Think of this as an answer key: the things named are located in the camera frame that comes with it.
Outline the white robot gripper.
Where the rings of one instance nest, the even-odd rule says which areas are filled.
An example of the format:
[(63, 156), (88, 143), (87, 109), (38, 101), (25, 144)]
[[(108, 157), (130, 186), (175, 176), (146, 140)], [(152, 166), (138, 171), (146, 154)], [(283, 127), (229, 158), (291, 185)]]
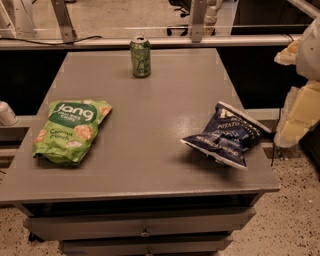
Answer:
[(290, 148), (320, 121), (320, 18), (308, 26), (301, 40), (278, 52), (274, 61), (285, 66), (296, 64), (297, 73), (309, 79), (305, 86), (290, 89), (276, 128), (275, 145)]

